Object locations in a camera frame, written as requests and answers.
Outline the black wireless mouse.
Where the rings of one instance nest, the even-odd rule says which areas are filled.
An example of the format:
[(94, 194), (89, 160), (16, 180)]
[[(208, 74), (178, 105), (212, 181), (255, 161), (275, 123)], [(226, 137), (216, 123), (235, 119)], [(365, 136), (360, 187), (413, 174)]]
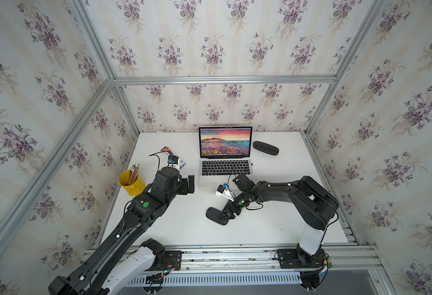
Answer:
[(228, 220), (222, 219), (221, 213), (222, 212), (217, 210), (216, 208), (210, 207), (206, 211), (206, 218), (208, 218), (209, 220), (211, 220), (211, 221), (213, 221), (219, 225), (225, 226), (225, 225), (227, 225)]

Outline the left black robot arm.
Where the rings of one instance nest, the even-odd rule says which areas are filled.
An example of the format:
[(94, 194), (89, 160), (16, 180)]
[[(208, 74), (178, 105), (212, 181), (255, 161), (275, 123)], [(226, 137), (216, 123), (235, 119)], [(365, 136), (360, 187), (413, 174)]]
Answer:
[(177, 195), (195, 191), (194, 176), (181, 176), (173, 167), (163, 167), (143, 192), (125, 205), (121, 221), (98, 249), (67, 277), (49, 285), (52, 295), (97, 295), (105, 279), (130, 246), (168, 209)]

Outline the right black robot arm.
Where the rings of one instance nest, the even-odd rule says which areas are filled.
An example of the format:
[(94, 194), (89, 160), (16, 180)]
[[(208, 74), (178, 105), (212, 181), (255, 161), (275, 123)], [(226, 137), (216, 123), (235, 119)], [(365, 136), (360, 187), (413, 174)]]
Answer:
[(304, 176), (300, 180), (285, 183), (254, 183), (246, 175), (240, 174), (233, 179), (233, 183), (240, 194), (228, 200), (221, 211), (209, 208), (206, 212), (208, 219), (225, 226), (253, 202), (287, 202), (294, 205), (305, 222), (297, 252), (310, 258), (321, 253), (328, 227), (339, 218), (340, 203), (312, 177)]

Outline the silver open laptop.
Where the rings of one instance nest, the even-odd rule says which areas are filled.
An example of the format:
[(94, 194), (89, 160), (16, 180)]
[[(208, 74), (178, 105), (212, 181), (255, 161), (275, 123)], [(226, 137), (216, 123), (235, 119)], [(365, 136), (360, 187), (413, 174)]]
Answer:
[(253, 127), (199, 127), (200, 191), (215, 191), (230, 177), (251, 175)]

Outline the white blue pencil box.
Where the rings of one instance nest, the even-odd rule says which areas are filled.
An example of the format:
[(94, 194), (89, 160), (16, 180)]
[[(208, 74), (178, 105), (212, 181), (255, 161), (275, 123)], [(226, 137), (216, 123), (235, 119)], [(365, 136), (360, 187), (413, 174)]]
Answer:
[(167, 156), (167, 166), (181, 170), (186, 162), (169, 147), (163, 147), (161, 152)]

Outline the yellow pencil cup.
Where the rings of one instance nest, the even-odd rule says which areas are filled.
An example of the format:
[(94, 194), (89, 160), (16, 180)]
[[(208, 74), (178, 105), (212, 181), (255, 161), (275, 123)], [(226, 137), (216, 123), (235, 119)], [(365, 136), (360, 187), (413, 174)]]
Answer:
[(126, 170), (121, 173), (119, 176), (119, 184), (122, 188), (127, 192), (127, 194), (131, 197), (135, 197), (141, 194), (145, 188), (145, 183), (142, 181), (141, 177), (138, 174), (138, 178), (134, 184), (128, 185), (129, 182), (129, 174), (130, 170)]

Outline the pencils in cup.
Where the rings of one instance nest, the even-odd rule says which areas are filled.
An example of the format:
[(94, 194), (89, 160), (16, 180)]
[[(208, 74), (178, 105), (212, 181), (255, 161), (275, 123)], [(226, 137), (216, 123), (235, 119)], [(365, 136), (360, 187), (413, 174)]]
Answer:
[(138, 172), (140, 169), (140, 165), (133, 165), (130, 169), (130, 174), (129, 174), (129, 182), (128, 185), (134, 184), (136, 182), (136, 179), (138, 178)]

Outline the black oblong case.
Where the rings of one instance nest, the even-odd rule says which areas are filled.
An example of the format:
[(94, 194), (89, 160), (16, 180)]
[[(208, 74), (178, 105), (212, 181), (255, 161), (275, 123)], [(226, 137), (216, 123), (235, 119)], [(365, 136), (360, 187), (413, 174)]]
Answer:
[(254, 141), (253, 142), (253, 148), (257, 151), (263, 152), (265, 154), (271, 155), (271, 156), (277, 156), (279, 154), (279, 148), (275, 147), (273, 145), (261, 142), (261, 141)]

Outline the aluminium mounting rail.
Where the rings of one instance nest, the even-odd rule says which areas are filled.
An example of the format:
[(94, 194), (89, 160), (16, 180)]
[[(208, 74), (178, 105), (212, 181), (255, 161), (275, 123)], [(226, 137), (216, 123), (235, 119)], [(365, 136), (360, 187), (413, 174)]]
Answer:
[[(167, 251), (182, 252), (180, 272), (279, 272), (277, 250), (294, 249), (294, 244), (273, 245), (184, 245), (166, 246)], [(327, 244), (322, 249), (329, 255), (334, 270), (383, 270), (372, 246), (354, 243)]]

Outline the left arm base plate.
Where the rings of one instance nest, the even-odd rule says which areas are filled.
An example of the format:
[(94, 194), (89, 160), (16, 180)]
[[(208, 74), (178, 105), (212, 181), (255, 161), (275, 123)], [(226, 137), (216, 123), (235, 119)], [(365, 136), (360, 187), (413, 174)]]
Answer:
[(153, 265), (148, 271), (170, 271), (180, 270), (182, 261), (182, 251), (165, 251), (164, 254), (157, 255)]

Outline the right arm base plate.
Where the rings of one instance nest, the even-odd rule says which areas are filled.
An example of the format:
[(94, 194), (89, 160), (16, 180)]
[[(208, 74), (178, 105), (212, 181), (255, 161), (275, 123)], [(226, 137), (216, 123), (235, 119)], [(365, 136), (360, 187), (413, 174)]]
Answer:
[(298, 248), (279, 249), (274, 259), (279, 262), (281, 269), (323, 269), (329, 255), (321, 248), (314, 256)]

